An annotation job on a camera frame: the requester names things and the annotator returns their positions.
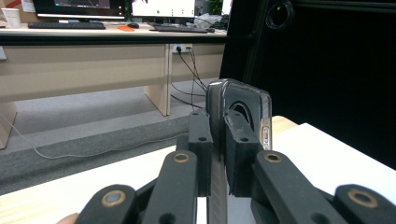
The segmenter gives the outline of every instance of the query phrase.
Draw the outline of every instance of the computer monitor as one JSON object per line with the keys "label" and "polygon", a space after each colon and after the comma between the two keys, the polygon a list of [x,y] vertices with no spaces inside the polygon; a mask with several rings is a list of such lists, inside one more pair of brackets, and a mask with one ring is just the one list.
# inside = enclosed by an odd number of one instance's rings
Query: computer monitor
{"label": "computer monitor", "polygon": [[33,0],[33,2],[39,19],[125,20],[124,0]]}
{"label": "computer monitor", "polygon": [[131,0],[131,17],[188,19],[194,17],[195,0]]}

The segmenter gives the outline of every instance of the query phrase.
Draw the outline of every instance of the desk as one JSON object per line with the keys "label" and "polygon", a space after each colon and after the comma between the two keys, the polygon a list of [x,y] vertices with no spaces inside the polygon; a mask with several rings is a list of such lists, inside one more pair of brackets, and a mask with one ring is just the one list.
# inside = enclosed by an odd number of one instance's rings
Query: desk
{"label": "desk", "polygon": [[[274,148],[285,153],[317,188],[333,194],[339,185],[356,183],[376,190],[396,203],[396,171],[309,124],[297,125],[285,118],[274,117],[273,133]],[[169,147],[3,195],[0,197],[0,223],[55,223],[61,217],[79,212],[103,187],[117,183],[138,189],[158,175],[163,158],[173,150]],[[131,178],[115,175],[126,169]],[[254,223],[241,216],[241,212],[248,214],[250,209],[248,202],[243,203],[239,206],[245,210],[233,210],[233,219],[229,220]],[[201,218],[197,223],[205,223]]]}
{"label": "desk", "polygon": [[[200,78],[219,77],[226,34],[150,29],[145,24],[134,32],[111,24],[105,30],[37,30],[26,24],[0,29],[7,56],[0,60],[0,110],[14,120],[15,101],[145,86],[147,97],[169,115],[170,82],[192,78],[172,53],[172,44],[194,43]],[[183,57],[192,64],[189,54]],[[0,120],[0,148],[6,146],[9,130]]]}

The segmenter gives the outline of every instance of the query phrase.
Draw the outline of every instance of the finger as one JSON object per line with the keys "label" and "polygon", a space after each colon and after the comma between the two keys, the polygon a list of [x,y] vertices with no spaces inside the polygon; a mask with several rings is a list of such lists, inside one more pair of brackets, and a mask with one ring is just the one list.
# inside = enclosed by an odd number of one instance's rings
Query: finger
{"label": "finger", "polygon": [[62,218],[57,224],[74,224],[78,218],[78,213]]}

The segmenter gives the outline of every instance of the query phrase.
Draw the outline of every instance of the black plastic part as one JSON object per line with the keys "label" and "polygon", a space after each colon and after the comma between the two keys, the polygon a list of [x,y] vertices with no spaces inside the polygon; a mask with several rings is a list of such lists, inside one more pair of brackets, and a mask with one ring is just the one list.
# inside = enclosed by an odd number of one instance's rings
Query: black plastic part
{"label": "black plastic part", "polygon": [[227,36],[249,37],[247,41],[226,43],[221,64],[220,78],[234,78],[242,81],[246,67],[250,64],[249,55],[257,51],[256,42],[260,42],[257,33],[259,24],[265,21],[263,10],[267,0],[252,0],[248,4],[243,0],[233,0]]}
{"label": "black plastic part", "polygon": [[282,153],[259,152],[254,172],[280,223],[346,223]]}
{"label": "black plastic part", "polygon": [[142,223],[195,223],[198,194],[196,174],[195,154],[187,150],[169,153],[151,193]]}
{"label": "black plastic part", "polygon": [[252,184],[252,188],[251,188],[251,200],[254,200],[257,203],[260,203],[262,206],[265,206],[265,207],[271,209],[272,211],[274,211],[270,201],[268,200],[267,196],[265,195],[264,190],[262,189],[262,186],[260,185],[259,180],[256,177],[253,178],[253,184]]}
{"label": "black plastic part", "polygon": [[262,145],[244,116],[226,110],[226,173],[230,193],[235,197],[251,197],[254,178],[252,164]]}
{"label": "black plastic part", "polygon": [[294,24],[295,11],[289,0],[277,0],[268,10],[265,23],[268,28],[285,31]]}
{"label": "black plastic part", "polygon": [[317,189],[319,191],[319,193],[323,196],[324,199],[326,199],[327,202],[329,202],[332,206],[333,205],[333,201],[334,201],[334,196],[332,196],[330,193],[325,192],[321,189]]}
{"label": "black plastic part", "polygon": [[176,150],[188,150],[189,148],[189,137],[182,135],[176,140]]}
{"label": "black plastic part", "polygon": [[[119,204],[111,201],[109,203],[103,202],[109,192],[115,192],[113,199],[119,199]],[[93,195],[79,214],[76,224],[135,223],[138,216],[134,189],[124,185],[112,185]]]}
{"label": "black plastic part", "polygon": [[263,206],[256,200],[250,202],[251,212],[253,213],[256,224],[278,224],[279,219],[276,217],[274,210]]}
{"label": "black plastic part", "polygon": [[149,204],[149,197],[151,197],[151,193],[157,183],[157,178],[151,180],[147,185],[136,191],[137,197],[137,207],[140,212],[145,211]]}
{"label": "black plastic part", "polygon": [[338,187],[334,206],[349,223],[396,223],[396,206],[363,186]]}
{"label": "black plastic part", "polygon": [[210,196],[213,139],[210,133],[209,116],[204,109],[190,113],[189,151],[198,158],[198,196]]}
{"label": "black plastic part", "polygon": [[129,27],[131,27],[131,28],[134,28],[134,29],[139,29],[139,24],[136,23],[136,22],[128,23],[127,26],[129,26]]}

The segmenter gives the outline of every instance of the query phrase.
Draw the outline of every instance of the screw hole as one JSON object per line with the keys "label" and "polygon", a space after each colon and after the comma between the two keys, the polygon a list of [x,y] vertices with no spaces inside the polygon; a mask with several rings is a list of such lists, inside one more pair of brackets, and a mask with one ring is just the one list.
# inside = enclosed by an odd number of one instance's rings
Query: screw hole
{"label": "screw hole", "polygon": [[282,158],[274,153],[266,154],[265,159],[270,162],[281,162],[282,161]]}
{"label": "screw hole", "polygon": [[288,19],[288,10],[286,9],[285,6],[277,6],[274,8],[273,11],[271,11],[272,17],[273,17],[273,23],[275,26],[280,26],[286,22]]}
{"label": "screw hole", "polygon": [[326,218],[323,214],[321,213],[314,213],[311,216],[312,221],[314,221],[317,224],[329,224],[330,221],[328,218]]}
{"label": "screw hole", "polygon": [[104,207],[114,207],[117,206],[125,200],[126,195],[123,191],[115,189],[111,190],[105,196],[102,197],[102,205]]}
{"label": "screw hole", "polygon": [[176,218],[173,214],[167,213],[160,216],[159,222],[160,224],[174,224],[176,222]]}
{"label": "screw hole", "polygon": [[190,160],[190,156],[184,153],[178,153],[173,157],[175,162],[186,162]]}
{"label": "screw hole", "polygon": [[378,201],[376,200],[376,198],[366,191],[351,189],[347,193],[347,196],[349,197],[350,200],[362,206],[369,208],[378,207]]}

